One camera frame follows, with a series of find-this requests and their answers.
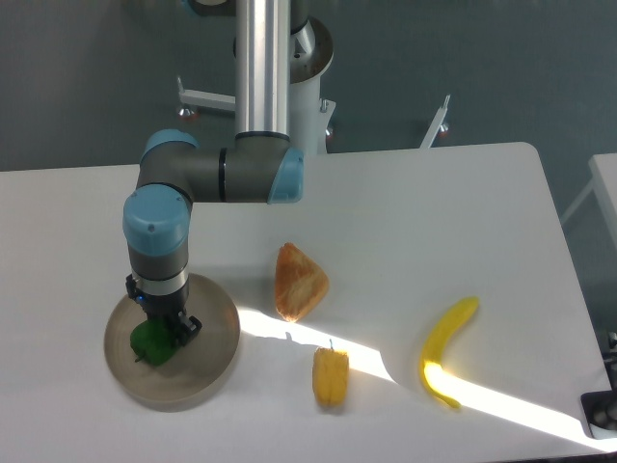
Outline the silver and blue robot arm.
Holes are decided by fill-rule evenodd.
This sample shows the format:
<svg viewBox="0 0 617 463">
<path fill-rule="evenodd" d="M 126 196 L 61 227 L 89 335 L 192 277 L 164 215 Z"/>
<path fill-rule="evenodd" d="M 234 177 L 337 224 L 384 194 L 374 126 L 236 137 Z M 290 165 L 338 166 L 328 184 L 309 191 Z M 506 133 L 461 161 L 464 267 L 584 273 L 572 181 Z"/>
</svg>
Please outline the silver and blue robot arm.
<svg viewBox="0 0 617 463">
<path fill-rule="evenodd" d="M 173 345 L 201 330 L 188 316 L 188 235 L 195 203 L 295 203 L 304 156 L 290 144 L 291 39 L 308 20 L 304 1 L 235 4 L 236 135 L 232 148 L 203 150 L 187 133 L 148 139 L 135 191 L 123 207 L 131 274 L 127 294 Z"/>
</svg>

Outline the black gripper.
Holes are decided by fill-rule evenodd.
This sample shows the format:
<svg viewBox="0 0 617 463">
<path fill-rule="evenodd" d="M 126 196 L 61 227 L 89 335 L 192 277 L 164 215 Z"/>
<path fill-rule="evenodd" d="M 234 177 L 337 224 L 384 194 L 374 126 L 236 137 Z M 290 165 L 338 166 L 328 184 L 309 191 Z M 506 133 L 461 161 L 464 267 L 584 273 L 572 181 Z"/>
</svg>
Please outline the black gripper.
<svg viewBox="0 0 617 463">
<path fill-rule="evenodd" d="M 166 324 L 174 345 L 187 345 L 201 331 L 201 322 L 186 313 L 189 285 L 165 295 L 145 293 L 138 288 L 138 280 L 132 274 L 125 279 L 127 297 L 138 304 L 147 319 L 166 319 Z"/>
</svg>

